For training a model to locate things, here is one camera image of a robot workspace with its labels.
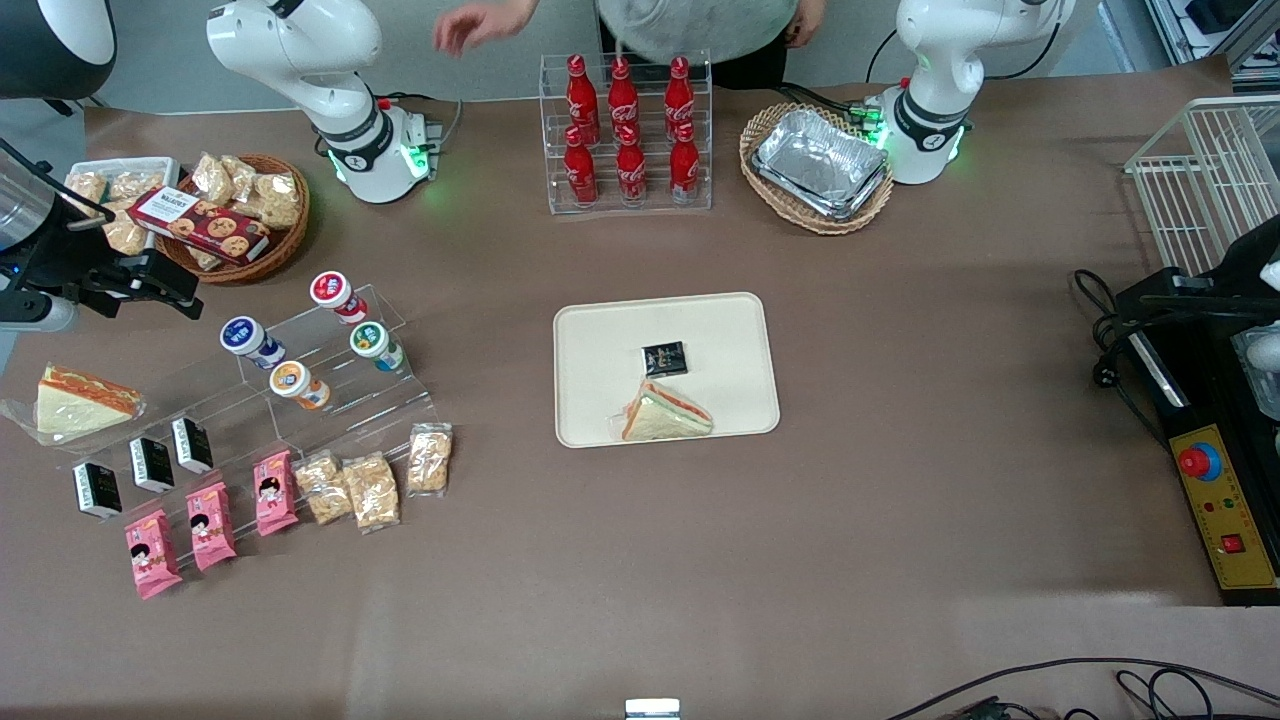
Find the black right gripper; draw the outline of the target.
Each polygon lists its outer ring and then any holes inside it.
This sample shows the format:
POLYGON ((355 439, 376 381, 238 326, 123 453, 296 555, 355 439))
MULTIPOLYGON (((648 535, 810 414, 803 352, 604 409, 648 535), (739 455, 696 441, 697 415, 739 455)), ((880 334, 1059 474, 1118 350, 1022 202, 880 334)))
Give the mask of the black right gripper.
POLYGON ((198 320, 198 278, 183 266, 163 266, 154 251, 129 256, 110 247, 100 227, 73 231, 47 225, 20 242, 20 290, 92 309, 154 301, 198 320))

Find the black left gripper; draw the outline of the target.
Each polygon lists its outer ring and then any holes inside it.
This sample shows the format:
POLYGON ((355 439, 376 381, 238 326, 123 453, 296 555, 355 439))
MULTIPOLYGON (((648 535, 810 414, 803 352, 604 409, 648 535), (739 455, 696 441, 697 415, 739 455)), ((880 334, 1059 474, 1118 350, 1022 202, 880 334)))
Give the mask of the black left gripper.
POLYGON ((1277 287, 1265 279, 1277 264, 1279 218, 1235 240, 1215 268, 1179 275, 1162 293, 1143 293, 1140 306, 1179 316, 1272 323, 1279 319, 1277 287))

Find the person right hand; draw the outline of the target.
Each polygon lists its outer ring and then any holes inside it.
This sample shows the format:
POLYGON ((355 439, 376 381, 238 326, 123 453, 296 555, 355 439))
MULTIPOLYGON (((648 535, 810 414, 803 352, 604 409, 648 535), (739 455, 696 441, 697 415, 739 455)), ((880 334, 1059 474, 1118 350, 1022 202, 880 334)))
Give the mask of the person right hand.
POLYGON ((520 35, 539 1, 466 3, 443 12, 433 31, 433 47, 449 56, 520 35))

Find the person left hand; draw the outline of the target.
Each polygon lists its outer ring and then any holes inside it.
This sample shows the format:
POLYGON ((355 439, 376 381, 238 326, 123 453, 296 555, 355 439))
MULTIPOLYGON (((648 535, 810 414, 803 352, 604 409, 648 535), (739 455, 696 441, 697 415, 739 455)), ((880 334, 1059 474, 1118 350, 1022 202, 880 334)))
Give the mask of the person left hand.
POLYGON ((809 45, 826 18, 826 0, 797 0, 791 20, 783 31, 787 49, 809 45))

